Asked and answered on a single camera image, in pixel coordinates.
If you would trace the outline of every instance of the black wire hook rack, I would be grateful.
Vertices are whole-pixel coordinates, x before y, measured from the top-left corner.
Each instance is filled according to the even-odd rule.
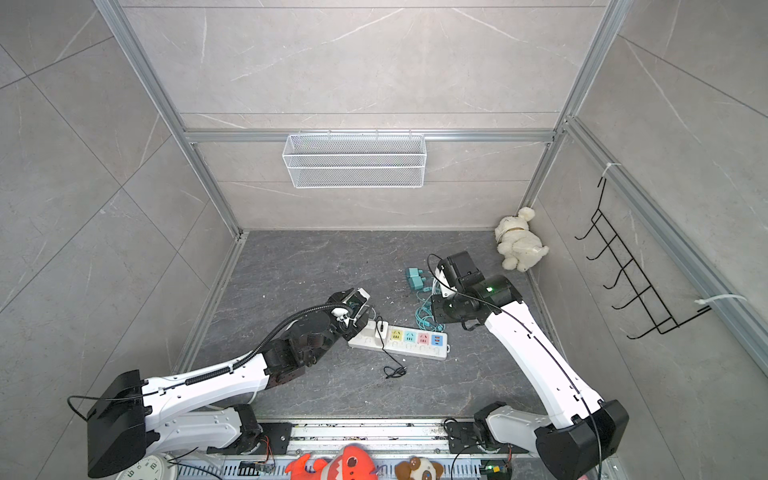
[[[627,338],[632,340],[637,340],[637,339],[643,338],[648,333],[651,333],[654,330],[659,332],[659,334],[664,335],[665,333],[669,333],[674,329],[680,328],[686,323],[690,322],[691,320],[699,316],[702,316],[703,314],[712,310],[710,306],[704,306],[698,309],[692,317],[686,320],[678,321],[675,318],[675,316],[672,314],[672,312],[670,312],[669,308],[667,307],[667,304],[664,303],[664,300],[662,300],[661,295],[659,295],[659,293],[656,291],[656,287],[654,287],[654,285],[650,282],[650,279],[648,279],[648,275],[646,275],[645,272],[643,271],[643,267],[635,259],[631,250],[627,248],[627,244],[624,243],[624,240],[621,239],[616,229],[614,229],[614,226],[611,224],[609,219],[603,213],[603,210],[601,210],[601,205],[603,203],[603,195],[605,193],[605,184],[606,184],[605,177],[601,177],[600,181],[598,181],[598,188],[602,187],[600,191],[600,200],[598,200],[598,208],[594,211],[594,214],[592,214],[592,217],[590,219],[591,226],[589,227],[589,230],[587,230],[587,233],[585,233],[584,236],[574,237],[574,238],[576,240],[584,240],[585,238],[587,238],[587,235],[589,235],[592,232],[592,230],[598,232],[598,234],[600,235],[600,238],[605,243],[605,247],[603,247],[603,250],[600,250],[600,253],[598,253],[595,257],[587,257],[587,260],[590,260],[590,261],[597,260],[602,256],[603,253],[608,251],[611,253],[614,260],[616,260],[616,264],[620,267],[619,273],[616,275],[616,280],[614,280],[613,284],[611,284],[610,286],[603,285],[603,288],[607,290],[611,290],[615,288],[616,285],[618,285],[619,279],[621,278],[621,276],[624,275],[624,277],[627,279],[630,286],[632,287],[632,290],[634,291],[634,296],[629,301],[627,301],[624,305],[611,306],[611,308],[613,308],[614,310],[622,310],[627,308],[635,300],[637,300],[641,303],[641,305],[643,306],[643,309],[645,310],[645,313],[647,313],[648,317],[650,318],[650,321],[654,324],[654,326],[652,326],[650,329],[646,330],[645,332],[641,333],[640,335],[638,336],[627,335]],[[606,232],[607,234],[604,234],[603,230],[601,230],[600,227],[598,226],[598,221],[600,219],[605,220],[605,223],[608,225],[608,228],[610,229]],[[611,246],[611,244],[614,242],[619,242],[621,246],[627,251],[627,254],[629,255],[628,261],[622,263],[621,260],[619,260],[619,256],[616,254],[616,252],[614,251],[614,248]],[[642,278],[645,280],[645,283],[647,283],[647,286],[642,290],[638,289],[638,286],[636,285],[636,283],[632,281],[629,273],[627,273],[627,268],[632,264],[634,264],[634,267],[640,272],[640,274],[642,275]],[[664,319],[661,320],[660,322],[656,321],[656,319],[654,318],[654,315],[650,312],[650,309],[648,307],[648,301],[646,301],[643,298],[643,295],[645,295],[646,293],[655,295],[656,298],[658,299],[658,303],[663,307],[665,314],[664,314]]]

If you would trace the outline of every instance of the orange shark plush toy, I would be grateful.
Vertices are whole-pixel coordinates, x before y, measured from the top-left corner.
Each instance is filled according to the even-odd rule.
[[[375,473],[376,466],[365,450],[354,445],[344,447],[341,454],[330,463],[318,458],[312,464],[315,473],[306,470],[306,461],[310,454],[288,464],[286,472],[291,480],[379,480]]]

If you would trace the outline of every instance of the white power strip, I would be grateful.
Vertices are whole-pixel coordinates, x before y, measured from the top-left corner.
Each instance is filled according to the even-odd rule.
[[[451,351],[447,333],[427,332],[407,326],[390,326],[388,322],[379,322],[379,328],[381,338],[384,339],[384,348],[390,353],[445,360]],[[376,322],[368,320],[368,325],[347,343],[358,349],[381,350],[382,341],[376,332]]]

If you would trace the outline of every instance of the plush toy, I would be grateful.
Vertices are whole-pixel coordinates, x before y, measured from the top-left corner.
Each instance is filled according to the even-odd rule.
[[[541,240],[528,230],[528,222],[535,215],[532,208],[523,207],[518,216],[504,217],[496,227],[496,250],[504,255],[502,266],[506,270],[525,272],[549,252],[549,247],[542,247]]]
[[[286,467],[291,480],[379,480],[373,460],[365,450],[354,445],[344,447],[339,456],[328,463],[318,458],[312,464],[314,473],[306,470],[306,461],[310,454],[302,455]]]
[[[397,480],[439,480],[444,468],[429,458],[413,457],[410,462],[401,462],[395,466]]]

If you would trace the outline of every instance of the round white clock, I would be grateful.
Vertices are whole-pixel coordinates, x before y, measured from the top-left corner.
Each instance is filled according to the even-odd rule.
[[[117,480],[176,480],[178,474],[179,467],[165,456],[149,455],[120,472]]]

